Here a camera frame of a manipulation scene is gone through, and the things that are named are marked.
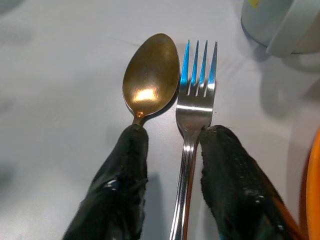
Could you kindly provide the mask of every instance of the white mug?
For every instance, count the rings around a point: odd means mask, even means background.
[[[241,24],[271,55],[320,51],[320,0],[244,0]]]

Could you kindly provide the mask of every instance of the fork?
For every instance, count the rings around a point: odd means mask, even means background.
[[[214,45],[209,77],[205,78],[207,48],[208,41],[205,42],[200,77],[197,78],[199,40],[196,42],[192,75],[188,78],[190,41],[185,47],[175,112],[184,141],[170,240],[187,239],[198,137],[203,128],[209,127],[213,115],[218,43]]]

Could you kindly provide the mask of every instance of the orange plate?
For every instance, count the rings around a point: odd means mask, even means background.
[[[306,215],[310,240],[320,239],[320,129],[313,142],[306,179]]]

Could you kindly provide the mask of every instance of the gold spoon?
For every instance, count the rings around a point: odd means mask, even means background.
[[[122,86],[133,124],[96,173],[63,240],[140,238],[148,181],[148,135],[142,125],[173,100],[179,75],[177,49],[167,35],[150,37],[136,51]]]
[[[173,98],[179,82],[179,57],[172,39],[163,33],[147,39],[132,57],[123,78],[123,97],[143,125],[147,116],[162,110]]]

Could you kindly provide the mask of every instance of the white table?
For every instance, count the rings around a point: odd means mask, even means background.
[[[303,169],[320,125],[320,54],[281,60],[247,38],[241,0],[12,0],[0,10],[0,239],[57,240],[132,116],[131,57],[166,33],[218,41],[212,124],[230,127],[299,218]],[[149,135],[142,240],[169,238],[183,139],[175,104]],[[189,239],[218,239],[198,149]]]

